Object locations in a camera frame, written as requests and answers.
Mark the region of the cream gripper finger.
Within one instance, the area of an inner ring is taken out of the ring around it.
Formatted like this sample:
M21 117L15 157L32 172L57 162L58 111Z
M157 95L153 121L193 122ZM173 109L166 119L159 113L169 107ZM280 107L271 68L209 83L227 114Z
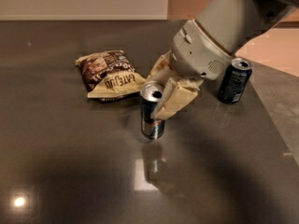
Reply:
M145 84L157 83L173 90L180 79L180 75L170 61L171 52L162 55L151 68Z
M156 119L173 117L198 95L203 83L203 79L181 78L173 90L164 88L162 100L156 105L151 116Z

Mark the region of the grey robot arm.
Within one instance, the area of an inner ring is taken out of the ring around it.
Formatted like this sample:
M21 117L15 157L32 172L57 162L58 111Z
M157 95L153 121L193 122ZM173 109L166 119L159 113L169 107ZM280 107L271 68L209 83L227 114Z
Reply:
M190 103L206 80L215 80L252 38L262 35L299 8L299 0L210 0L186 21L148 80L164 86L150 116L169 119Z

